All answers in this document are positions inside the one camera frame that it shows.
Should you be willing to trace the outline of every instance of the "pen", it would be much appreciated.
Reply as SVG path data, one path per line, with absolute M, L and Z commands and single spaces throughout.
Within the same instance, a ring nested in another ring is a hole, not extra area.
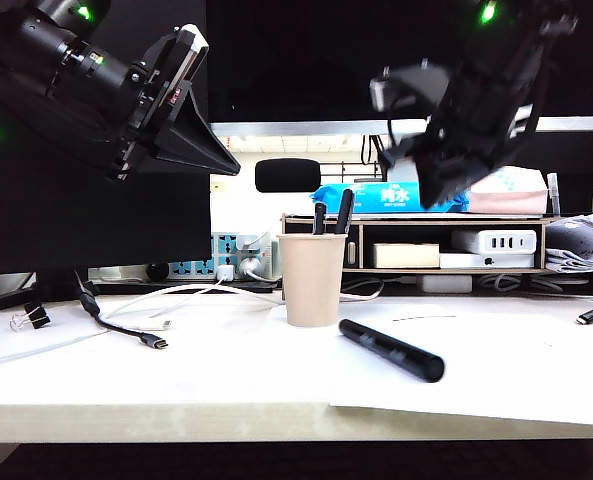
M 340 208 L 338 210 L 338 220 L 336 221 L 336 235 L 349 232 L 349 224 L 352 220 L 352 212 L 354 211 L 354 191 L 346 188 L 343 192 L 343 198 L 340 201 Z
M 322 202 L 316 202 L 314 206 L 314 235 L 325 233 L 325 215 L 327 214 L 327 205 Z
M 427 382 L 437 382 L 445 373 L 445 362 L 433 353 L 396 340 L 351 320 L 341 320 L 339 328 L 341 333 L 350 340 Z
M 560 217 L 560 196 L 558 193 L 558 174 L 548 173 L 547 183 L 549 184 L 549 196 L 552 199 L 552 214 Z

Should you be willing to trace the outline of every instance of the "monitor stand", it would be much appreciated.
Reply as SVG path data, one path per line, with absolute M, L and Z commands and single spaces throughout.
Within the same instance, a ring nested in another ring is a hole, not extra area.
M 36 282 L 27 288 L 0 295 L 0 311 L 30 302 L 64 302 L 78 299 L 78 283 L 74 269 L 42 270 L 36 273 Z M 87 280 L 87 269 L 78 272 Z
M 41 270 L 36 273 L 36 282 L 31 287 L 21 288 L 14 292 L 0 295 L 0 311 L 8 308 L 18 307 L 30 302 L 67 302 L 78 300 L 78 281 L 74 272 L 78 275 L 85 286 L 94 295 L 144 295 L 147 293 L 162 290 L 163 288 L 183 285 L 187 282 L 158 282 L 158 283 L 92 283 L 88 281 L 87 269 L 74 270 L 57 269 Z M 236 287 L 255 293 L 271 293 L 276 287 L 275 284 L 262 282 L 241 282 Z

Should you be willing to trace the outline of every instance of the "floor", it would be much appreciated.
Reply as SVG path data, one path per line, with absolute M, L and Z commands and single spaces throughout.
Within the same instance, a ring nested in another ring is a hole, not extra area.
M 0 480 L 593 479 L 593 440 L 22 445 Z

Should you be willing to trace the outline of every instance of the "blue tissue pack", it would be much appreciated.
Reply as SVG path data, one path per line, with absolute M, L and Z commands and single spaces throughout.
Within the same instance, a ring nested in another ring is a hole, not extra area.
M 327 205 L 327 213 L 335 214 L 340 209 L 343 191 L 354 191 L 354 213 L 445 213 L 465 212 L 469 200 L 461 194 L 441 205 L 425 209 L 420 204 L 420 189 L 417 182 L 369 182 L 334 183 L 323 185 L 311 197 L 314 202 Z

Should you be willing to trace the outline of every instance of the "stack of paper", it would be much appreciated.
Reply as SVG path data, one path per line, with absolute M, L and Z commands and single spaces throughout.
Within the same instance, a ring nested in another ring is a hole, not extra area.
M 593 272 L 593 215 L 564 218 L 549 224 L 545 243 L 548 270 Z

